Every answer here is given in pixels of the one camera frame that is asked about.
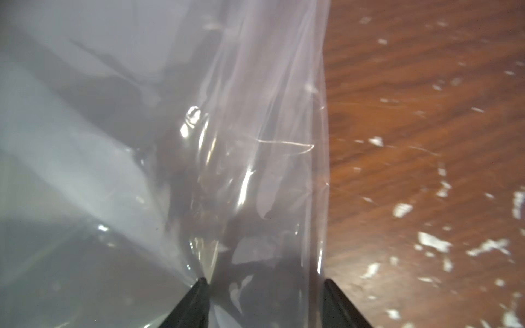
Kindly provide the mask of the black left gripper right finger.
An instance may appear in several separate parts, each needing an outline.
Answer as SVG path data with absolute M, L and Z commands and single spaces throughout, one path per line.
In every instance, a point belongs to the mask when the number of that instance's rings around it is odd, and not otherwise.
M 332 279 L 323 283 L 322 328 L 372 328 Z

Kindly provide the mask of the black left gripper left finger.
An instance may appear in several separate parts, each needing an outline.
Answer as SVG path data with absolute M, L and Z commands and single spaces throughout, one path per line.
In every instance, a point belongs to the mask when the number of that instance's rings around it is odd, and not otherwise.
M 210 306 L 210 286 L 207 280 L 201 277 L 167 315 L 159 328 L 208 328 Z

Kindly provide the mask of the clear plastic vacuum bag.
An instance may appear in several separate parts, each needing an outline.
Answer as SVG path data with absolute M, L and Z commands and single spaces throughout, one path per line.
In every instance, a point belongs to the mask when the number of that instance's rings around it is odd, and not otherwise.
M 319 327 L 329 1 L 2 1 L 1 326 Z

